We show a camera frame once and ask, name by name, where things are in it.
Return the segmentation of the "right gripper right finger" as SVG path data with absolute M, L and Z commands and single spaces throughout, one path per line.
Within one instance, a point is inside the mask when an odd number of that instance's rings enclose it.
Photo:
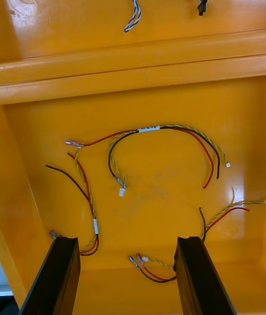
M 178 238 L 173 269 L 183 314 L 236 314 L 199 237 Z

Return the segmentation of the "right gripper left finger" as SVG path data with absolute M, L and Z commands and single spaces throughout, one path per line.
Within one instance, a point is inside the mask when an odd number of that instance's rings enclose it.
M 80 269 L 78 239 L 56 238 L 19 314 L 72 314 Z

